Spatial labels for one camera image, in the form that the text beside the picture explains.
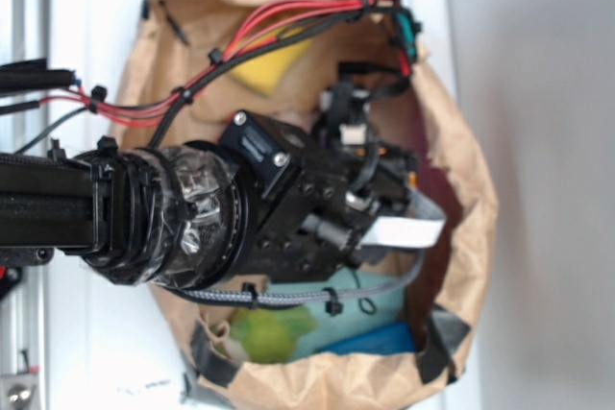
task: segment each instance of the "brown paper bag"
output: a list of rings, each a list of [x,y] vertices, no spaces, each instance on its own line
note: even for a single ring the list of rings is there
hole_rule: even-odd
[[[209,64],[209,51],[224,47],[249,12],[266,1],[147,0],[119,102],[151,103],[184,84]],[[167,15],[181,28],[184,41]],[[315,38],[269,97],[232,77],[217,79],[181,111],[164,144],[216,139],[237,109],[275,114],[308,127],[320,91],[336,82],[342,60],[397,64],[378,18],[365,17]],[[379,79],[371,76],[363,84],[369,88]],[[489,280],[498,201],[477,140],[424,60],[414,66],[411,83],[406,94],[374,104],[371,117],[383,139],[419,154],[420,187],[448,215],[421,276],[406,290],[404,317],[421,352],[321,353],[288,364],[239,366],[215,351],[216,340],[204,328],[228,320],[231,308],[193,304],[153,287],[199,386],[240,409],[398,409],[441,391],[462,375]],[[152,132],[113,128],[124,148],[145,145]],[[255,280],[262,282],[262,277]],[[232,282],[235,289],[240,282]]]

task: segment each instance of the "white wall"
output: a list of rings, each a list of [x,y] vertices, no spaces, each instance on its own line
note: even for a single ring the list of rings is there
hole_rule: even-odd
[[[501,196],[483,407],[615,408],[615,0],[450,0]]]

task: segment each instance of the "bolt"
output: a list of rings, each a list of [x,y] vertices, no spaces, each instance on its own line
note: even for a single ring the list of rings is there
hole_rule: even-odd
[[[246,120],[248,120],[248,116],[246,115],[246,113],[243,110],[241,110],[240,112],[235,114],[234,117],[233,117],[234,124],[237,125],[237,126],[241,126],[241,125],[245,124]]]
[[[262,239],[258,246],[261,250],[267,250],[269,247],[271,247],[271,242],[269,241],[269,239]]]
[[[19,273],[17,272],[16,269],[10,268],[7,269],[7,273],[5,274],[7,280],[11,281],[11,282],[15,282],[16,280],[19,279]]]
[[[288,163],[288,155],[285,153],[276,153],[273,156],[273,164],[276,167],[284,167]]]
[[[333,197],[333,192],[335,191],[333,190],[332,187],[326,187],[323,189],[323,197],[328,200],[331,197]]]
[[[15,384],[9,394],[9,404],[14,410],[23,410],[28,408],[32,400],[32,391],[21,384]]]
[[[299,265],[299,270],[303,273],[306,274],[309,272],[309,270],[311,269],[311,264],[309,264],[309,261],[302,261],[301,264]]]
[[[308,182],[308,183],[304,184],[304,187],[303,187],[303,189],[302,189],[302,190],[303,190],[303,192],[304,192],[304,194],[305,194],[306,196],[309,196],[309,195],[311,195],[311,193],[312,193],[312,192],[314,192],[314,185],[313,185],[313,184],[310,184],[310,183]]]
[[[41,261],[45,261],[47,258],[49,258],[49,253],[45,249],[38,249],[37,258]]]

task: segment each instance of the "light blue object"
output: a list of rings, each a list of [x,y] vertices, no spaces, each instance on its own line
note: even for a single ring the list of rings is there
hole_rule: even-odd
[[[394,278],[362,271],[357,271],[357,275],[362,287],[380,285]],[[325,282],[271,284],[267,292],[278,294],[305,293],[319,291],[325,287],[340,290],[356,288],[357,285],[351,272],[342,270]],[[378,309],[374,315],[362,312],[358,307],[357,300],[344,301],[343,312],[335,317],[331,317],[325,311],[325,305],[321,302],[307,304],[307,308],[318,323],[318,327],[299,338],[297,348],[290,361],[308,357],[332,343],[367,333],[376,328],[390,326],[399,319],[400,311],[404,306],[404,293],[404,290],[400,289],[372,297],[372,301]]]
[[[416,352],[414,340],[406,322],[396,322],[367,333],[325,346],[319,352],[333,352],[338,355],[360,352],[363,354],[391,355]]]

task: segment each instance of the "hex bolt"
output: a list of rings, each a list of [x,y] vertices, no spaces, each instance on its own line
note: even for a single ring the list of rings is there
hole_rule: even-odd
[[[284,167],[288,163],[288,154],[275,153],[273,156],[273,164],[276,167]]]
[[[246,120],[248,120],[248,116],[246,115],[246,113],[243,110],[241,110],[240,112],[235,114],[234,117],[233,117],[233,122],[237,126],[241,126],[241,125],[245,124]]]

